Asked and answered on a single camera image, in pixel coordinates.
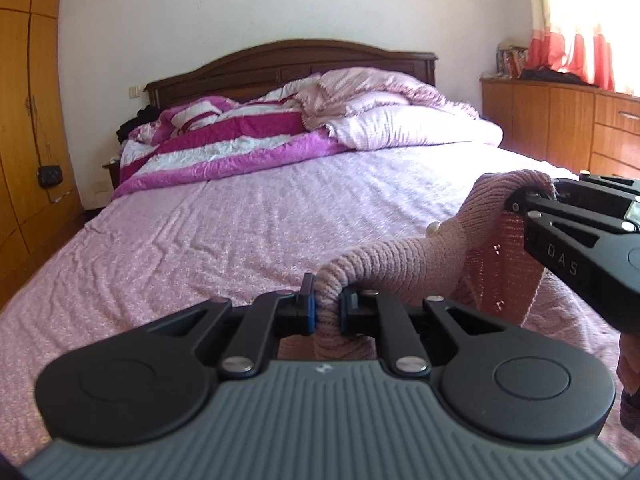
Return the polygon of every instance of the curtain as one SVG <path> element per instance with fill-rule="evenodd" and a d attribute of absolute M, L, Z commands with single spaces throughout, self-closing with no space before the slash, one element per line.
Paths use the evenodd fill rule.
<path fill-rule="evenodd" d="M 638 0 L 532 0 L 527 64 L 571 72 L 607 89 L 640 95 Z"/>

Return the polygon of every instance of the drawer handle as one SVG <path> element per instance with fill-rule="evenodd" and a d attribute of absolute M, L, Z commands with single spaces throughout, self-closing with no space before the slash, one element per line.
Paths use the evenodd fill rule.
<path fill-rule="evenodd" d="M 618 112 L 623 117 L 631 119 L 632 121 L 640 121 L 640 115 L 632 114 L 631 112 Z"/>

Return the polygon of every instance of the bed sheet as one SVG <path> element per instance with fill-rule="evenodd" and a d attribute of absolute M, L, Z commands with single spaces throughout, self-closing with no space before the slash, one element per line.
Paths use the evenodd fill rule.
<path fill-rule="evenodd" d="M 349 152 L 115 200 L 0 315 L 0 450 L 21 463 L 47 443 L 33 384 L 63 352 L 213 295 L 238 305 L 295 287 L 347 247 L 422 234 L 454 215 L 481 174 L 521 168 L 568 175 L 461 143 Z M 571 311 L 558 310 L 569 293 L 547 277 L 527 322 L 551 336 L 588 339 L 614 365 L 616 333 L 575 297 Z M 584 319 L 593 330 L 585 333 Z M 623 458 L 640 459 L 640 443 L 620 429 L 615 410 L 602 437 Z"/>

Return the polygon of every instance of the dark wooden headboard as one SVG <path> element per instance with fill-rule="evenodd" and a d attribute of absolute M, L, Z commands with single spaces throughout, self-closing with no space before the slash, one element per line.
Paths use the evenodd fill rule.
<path fill-rule="evenodd" d="M 437 59 L 431 52 L 391 52 L 348 41 L 277 41 L 230 54 L 187 74 L 149 83 L 145 90 L 151 104 L 159 108 L 206 94 L 244 102 L 289 81 L 350 66 L 404 72 L 435 85 Z"/>

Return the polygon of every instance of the pink knit sweater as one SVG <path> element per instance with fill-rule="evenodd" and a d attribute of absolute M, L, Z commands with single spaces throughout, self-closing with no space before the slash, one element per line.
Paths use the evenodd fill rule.
<path fill-rule="evenodd" d="M 523 186 L 555 193 L 550 177 L 538 171 L 486 174 L 460 211 L 426 237 L 355 248 L 322 266 L 316 279 L 316 358 L 375 356 L 370 338 L 340 334 L 338 296 L 354 283 L 383 288 L 412 304 L 437 294 L 522 324 L 544 270 L 522 248 L 522 218 L 504 211 L 505 200 Z"/>

